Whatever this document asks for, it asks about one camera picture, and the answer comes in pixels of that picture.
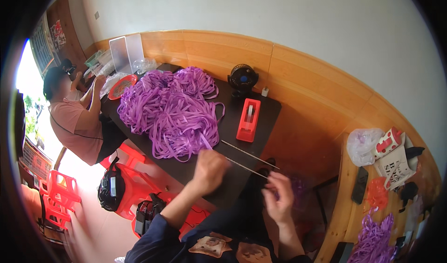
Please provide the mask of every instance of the wooden door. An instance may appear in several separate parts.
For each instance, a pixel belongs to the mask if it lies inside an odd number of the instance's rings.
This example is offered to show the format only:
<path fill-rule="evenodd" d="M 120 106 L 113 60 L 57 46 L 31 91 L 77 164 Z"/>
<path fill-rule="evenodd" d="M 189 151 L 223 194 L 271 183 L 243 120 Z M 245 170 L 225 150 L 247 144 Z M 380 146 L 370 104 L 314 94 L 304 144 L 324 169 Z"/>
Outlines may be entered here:
<path fill-rule="evenodd" d="M 78 66 L 79 71 L 87 70 L 84 64 L 87 59 L 71 20 L 68 0 L 56 0 L 47 9 L 47 19 L 53 46 L 60 61 L 68 58 Z"/>

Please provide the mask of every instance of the hair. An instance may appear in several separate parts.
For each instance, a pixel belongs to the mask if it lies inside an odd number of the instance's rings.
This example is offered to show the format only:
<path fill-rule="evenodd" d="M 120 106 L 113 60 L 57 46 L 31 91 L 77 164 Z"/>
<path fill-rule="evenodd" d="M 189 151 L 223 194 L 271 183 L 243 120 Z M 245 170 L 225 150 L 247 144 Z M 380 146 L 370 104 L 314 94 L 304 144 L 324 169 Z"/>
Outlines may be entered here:
<path fill-rule="evenodd" d="M 43 95 L 47 101 L 51 100 L 54 96 L 53 90 L 59 87 L 60 82 L 67 76 L 67 72 L 62 70 L 62 67 L 49 68 L 43 79 Z"/>
<path fill-rule="evenodd" d="M 68 59 L 68 58 L 62 60 L 62 62 L 59 65 L 60 68 L 65 67 L 65 69 L 69 69 L 72 66 L 73 66 L 73 64 L 71 63 L 70 59 Z"/>

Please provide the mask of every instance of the knitting needle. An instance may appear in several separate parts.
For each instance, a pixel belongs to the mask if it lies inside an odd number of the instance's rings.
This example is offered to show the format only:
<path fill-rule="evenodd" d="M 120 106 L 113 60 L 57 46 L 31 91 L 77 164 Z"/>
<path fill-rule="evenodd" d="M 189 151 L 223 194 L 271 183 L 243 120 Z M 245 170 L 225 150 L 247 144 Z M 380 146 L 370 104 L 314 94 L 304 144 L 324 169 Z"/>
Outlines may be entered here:
<path fill-rule="evenodd" d="M 278 170 L 280 170 L 280 169 L 279 169 L 278 167 L 276 167 L 275 165 L 272 165 L 272 164 L 270 164 L 270 163 L 268 163 L 268 162 L 266 162 L 266 161 L 264 161 L 264 160 L 262 160 L 262 159 L 260 159 L 260 158 L 258 158 L 258 157 L 256 157 L 256 156 L 254 156 L 253 154 L 249 154 L 248 152 L 243 151 L 242 149 L 235 147 L 235 146 L 232 145 L 231 143 L 228 143 L 228 142 L 226 142 L 226 141 L 224 141 L 224 140 L 220 140 L 220 141 L 221 141 L 222 143 L 224 143 L 224 144 L 229 145 L 230 147 L 233 147 L 233 148 L 235 148 L 235 149 L 237 149 L 237 150 L 242 151 L 244 154 L 248 154 L 249 156 L 253 157 L 254 159 L 258 159 L 259 161 L 262 161 L 262 162 L 264 162 L 265 164 L 270 165 L 270 166 L 272 166 L 272 167 L 277 168 Z"/>
<path fill-rule="evenodd" d="M 234 164 L 236 164 L 236 165 L 238 165 L 238 166 L 240 166 L 240 167 L 242 167 L 242 168 L 244 168 L 244 169 L 246 169 L 246 170 L 248 170 L 248 171 L 250 171 L 250 172 L 252 172 L 252 173 L 257 174 L 258 176 L 261 176 L 261 177 L 263 177 L 263 178 L 267 178 L 266 176 L 261 175 L 260 173 L 255 172 L 255 171 L 253 171 L 252 169 L 247 168 L 247 167 L 245 167 L 244 165 L 241 165 L 241 164 L 237 163 L 236 161 L 229 159 L 228 157 L 225 157 L 225 158 L 228 159 L 228 161 L 233 162 Z"/>

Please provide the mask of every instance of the black desk fan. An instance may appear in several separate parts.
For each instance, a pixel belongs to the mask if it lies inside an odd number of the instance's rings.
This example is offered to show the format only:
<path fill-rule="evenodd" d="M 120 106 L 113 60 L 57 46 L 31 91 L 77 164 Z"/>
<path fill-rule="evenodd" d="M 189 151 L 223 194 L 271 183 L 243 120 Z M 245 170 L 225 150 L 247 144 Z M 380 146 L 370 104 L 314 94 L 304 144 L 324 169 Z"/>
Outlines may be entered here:
<path fill-rule="evenodd" d="M 228 83 L 235 89 L 232 96 L 247 96 L 251 92 L 252 87 L 254 87 L 257 83 L 258 79 L 259 74 L 256 73 L 249 65 L 236 65 L 233 70 L 231 70 L 231 74 L 228 75 Z"/>

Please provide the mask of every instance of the red tape dispenser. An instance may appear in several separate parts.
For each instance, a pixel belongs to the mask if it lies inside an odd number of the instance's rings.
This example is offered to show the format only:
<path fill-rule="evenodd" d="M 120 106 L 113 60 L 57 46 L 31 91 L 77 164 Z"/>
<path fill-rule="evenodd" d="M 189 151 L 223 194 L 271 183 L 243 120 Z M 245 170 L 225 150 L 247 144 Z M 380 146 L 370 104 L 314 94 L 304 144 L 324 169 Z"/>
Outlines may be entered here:
<path fill-rule="evenodd" d="M 253 143 L 260 107 L 261 102 L 259 100 L 245 99 L 236 139 Z"/>

